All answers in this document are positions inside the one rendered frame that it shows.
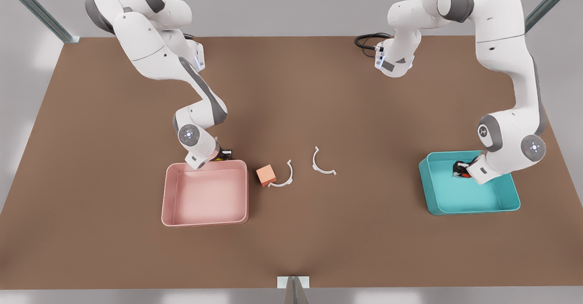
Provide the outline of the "blue storage box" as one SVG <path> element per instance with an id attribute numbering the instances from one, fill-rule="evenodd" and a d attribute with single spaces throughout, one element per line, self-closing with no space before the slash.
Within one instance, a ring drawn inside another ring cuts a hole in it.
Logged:
<path id="1" fill-rule="evenodd" d="M 474 151 L 432 152 L 420 163 L 419 171 L 428 211 L 435 216 L 516 211 L 521 207 L 511 175 L 485 184 L 452 175 L 456 161 L 470 161 Z"/>

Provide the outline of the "pink storage box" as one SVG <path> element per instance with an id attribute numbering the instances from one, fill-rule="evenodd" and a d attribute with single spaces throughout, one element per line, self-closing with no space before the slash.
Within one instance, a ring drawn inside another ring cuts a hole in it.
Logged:
<path id="1" fill-rule="evenodd" d="M 162 204 L 164 226 L 242 224 L 248 217 L 248 170 L 242 160 L 208 162 L 197 171 L 187 163 L 167 168 Z"/>

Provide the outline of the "orange cube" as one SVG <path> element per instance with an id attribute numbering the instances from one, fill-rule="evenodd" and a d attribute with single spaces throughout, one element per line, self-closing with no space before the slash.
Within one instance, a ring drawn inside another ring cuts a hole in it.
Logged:
<path id="1" fill-rule="evenodd" d="M 256 169 L 256 174 L 263 187 L 267 187 L 269 184 L 276 182 L 275 172 L 271 165 L 266 165 L 260 169 Z"/>

